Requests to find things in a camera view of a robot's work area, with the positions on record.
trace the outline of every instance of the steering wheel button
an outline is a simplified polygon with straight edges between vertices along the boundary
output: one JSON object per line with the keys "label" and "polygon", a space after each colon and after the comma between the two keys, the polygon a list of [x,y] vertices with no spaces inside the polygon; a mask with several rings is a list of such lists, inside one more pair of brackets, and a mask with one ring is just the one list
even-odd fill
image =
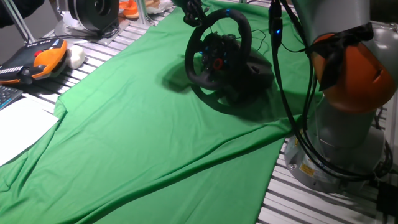
{"label": "steering wheel button", "polygon": [[38,51],[36,51],[36,53],[34,54],[34,55],[35,55],[35,57],[39,56],[39,54],[41,54],[42,52],[43,52],[42,50],[38,50]]}
{"label": "steering wheel button", "polygon": [[213,68],[215,70],[221,70],[223,68],[224,62],[222,61],[222,59],[218,58],[214,61],[213,63]]}

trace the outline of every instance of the black steering wheel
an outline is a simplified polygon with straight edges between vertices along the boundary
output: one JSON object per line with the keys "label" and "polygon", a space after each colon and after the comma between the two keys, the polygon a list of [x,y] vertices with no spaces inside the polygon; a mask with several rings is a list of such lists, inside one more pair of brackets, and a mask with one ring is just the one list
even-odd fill
{"label": "black steering wheel", "polygon": [[[231,18],[238,23],[238,31],[242,37],[240,46],[235,45],[236,54],[231,53],[231,44],[228,43],[227,36],[219,36],[210,34],[201,41],[203,33],[211,27],[216,21],[224,18]],[[223,88],[229,78],[233,78],[234,74],[240,74],[244,68],[251,51],[251,28],[246,17],[234,9],[219,9],[209,14],[202,23],[197,27],[188,42],[185,52],[185,70],[188,78],[196,85],[207,90],[219,90]],[[201,75],[196,75],[193,67],[194,54],[200,52],[203,54],[202,63],[205,70]],[[213,73],[216,70],[227,70],[229,74],[224,77],[214,78]]]}

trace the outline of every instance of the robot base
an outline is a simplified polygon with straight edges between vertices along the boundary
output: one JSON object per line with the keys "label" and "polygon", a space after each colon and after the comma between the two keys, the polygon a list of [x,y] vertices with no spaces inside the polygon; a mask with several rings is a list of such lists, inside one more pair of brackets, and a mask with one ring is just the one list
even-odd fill
{"label": "robot base", "polygon": [[[344,156],[346,170],[356,173],[370,173],[378,165],[384,150],[384,133],[371,127],[362,145],[353,149],[335,148],[337,157]],[[325,149],[321,144],[313,143],[315,149]],[[357,192],[364,182],[347,182],[332,177],[320,170],[305,154],[296,137],[291,137],[285,150],[285,163],[290,173],[303,185],[324,193]]]}

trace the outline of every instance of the black device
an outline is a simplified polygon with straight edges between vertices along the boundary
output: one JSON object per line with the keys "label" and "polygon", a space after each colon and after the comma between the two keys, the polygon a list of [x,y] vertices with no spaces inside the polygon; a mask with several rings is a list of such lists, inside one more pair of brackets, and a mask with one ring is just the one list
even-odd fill
{"label": "black device", "polygon": [[98,35],[118,22],[118,0],[68,0],[68,7],[72,18]]}
{"label": "black device", "polygon": [[[238,23],[241,42],[233,35],[219,35],[216,32],[207,35],[204,41],[200,40],[207,28],[224,18]],[[206,16],[201,23],[188,42],[185,70],[194,84],[216,92],[204,100],[206,95],[200,88],[193,86],[193,91],[212,108],[222,98],[229,106],[246,106],[254,102],[266,88],[272,86],[274,75],[271,63],[251,48],[251,28],[246,17],[234,9],[220,9]],[[193,67],[195,53],[202,54],[204,69],[200,75]]]}
{"label": "black device", "polygon": [[67,42],[62,39],[26,44],[0,67],[0,84],[31,84],[56,77],[65,68],[67,56]]}
{"label": "black device", "polygon": [[22,95],[22,90],[0,85],[0,110]]}

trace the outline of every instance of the green fabric backdrop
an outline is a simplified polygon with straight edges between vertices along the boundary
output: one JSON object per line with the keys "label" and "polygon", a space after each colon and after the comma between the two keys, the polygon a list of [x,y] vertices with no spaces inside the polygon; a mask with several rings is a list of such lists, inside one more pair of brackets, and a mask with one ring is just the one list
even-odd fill
{"label": "green fabric backdrop", "polygon": [[[267,9],[240,10],[267,33]],[[284,43],[302,48],[287,15]],[[0,223],[254,223],[284,136],[276,85],[242,116],[212,110],[191,91],[183,55],[193,28],[175,9],[156,27],[64,93],[60,121],[0,167]],[[238,35],[223,19],[213,26]],[[263,35],[253,33],[252,46]],[[260,53],[271,60],[267,37]],[[281,49],[284,89],[301,113],[304,54]]]}

